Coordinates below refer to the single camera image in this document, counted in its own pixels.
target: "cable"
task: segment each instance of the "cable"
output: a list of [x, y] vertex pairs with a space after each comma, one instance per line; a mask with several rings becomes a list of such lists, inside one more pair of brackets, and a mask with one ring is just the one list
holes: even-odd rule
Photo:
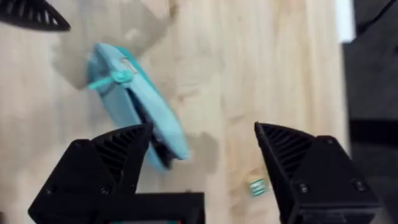
[[383, 9], [381, 9], [381, 11], [379, 12], [379, 14], [371, 19], [370, 21], [364, 22], [362, 24], [359, 24], [358, 26], [356, 26], [356, 32], [357, 35], [363, 35], [371, 26], [373, 26], [378, 20], [380, 20], [385, 14], [386, 12], [397, 2], [397, 0], [390, 0], [386, 6], [383, 7]]

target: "screw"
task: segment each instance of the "screw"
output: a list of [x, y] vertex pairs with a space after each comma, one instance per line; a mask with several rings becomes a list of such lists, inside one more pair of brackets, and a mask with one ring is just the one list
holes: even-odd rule
[[109, 194], [111, 192], [111, 189], [109, 187], [107, 187], [107, 186], [102, 186], [100, 191], [101, 191], [101, 194], [107, 195], [107, 194]]
[[360, 192], [364, 192], [365, 190], [368, 189], [368, 188], [366, 187], [365, 183], [362, 182], [362, 181], [360, 181], [360, 180], [354, 180], [354, 181], [353, 181], [353, 185], [354, 185], [354, 188], [355, 188], [357, 191], [360, 191]]
[[50, 190], [50, 189], [45, 189], [45, 190], [44, 190], [44, 193], [45, 193], [47, 196], [51, 196], [51, 195], [52, 195], [52, 190]]
[[308, 188], [308, 186], [304, 183], [299, 183], [298, 184], [298, 189], [301, 191], [301, 193], [305, 194], [308, 191], [310, 191], [310, 189]]

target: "wooden table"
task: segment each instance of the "wooden table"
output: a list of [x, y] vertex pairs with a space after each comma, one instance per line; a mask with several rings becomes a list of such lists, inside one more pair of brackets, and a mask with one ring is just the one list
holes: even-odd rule
[[206, 193], [208, 223], [278, 223], [255, 121], [347, 146], [341, 51], [327, 0], [53, 0], [66, 34], [0, 24], [0, 210], [27, 208], [76, 138], [113, 129], [85, 63], [94, 42], [127, 47], [175, 110], [193, 158], [160, 174], [144, 164], [140, 192]]

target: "wood grain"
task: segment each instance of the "wood grain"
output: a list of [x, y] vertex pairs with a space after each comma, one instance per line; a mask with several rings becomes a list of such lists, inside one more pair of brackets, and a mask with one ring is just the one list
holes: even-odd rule
[[85, 63], [95, 42], [128, 48], [184, 127], [192, 159], [160, 174], [146, 163], [140, 192], [204, 191], [208, 223], [277, 223], [255, 121], [331, 134], [347, 147], [341, 51], [332, 1], [53, 0], [67, 34], [0, 24], [0, 210], [27, 208], [70, 141], [113, 129]]

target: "small green object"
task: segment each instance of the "small green object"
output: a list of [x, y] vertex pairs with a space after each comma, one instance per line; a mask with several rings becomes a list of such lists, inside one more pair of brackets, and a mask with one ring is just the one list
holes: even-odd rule
[[264, 179], [259, 179], [250, 183], [250, 191], [253, 197], [262, 195], [267, 191], [266, 182]]

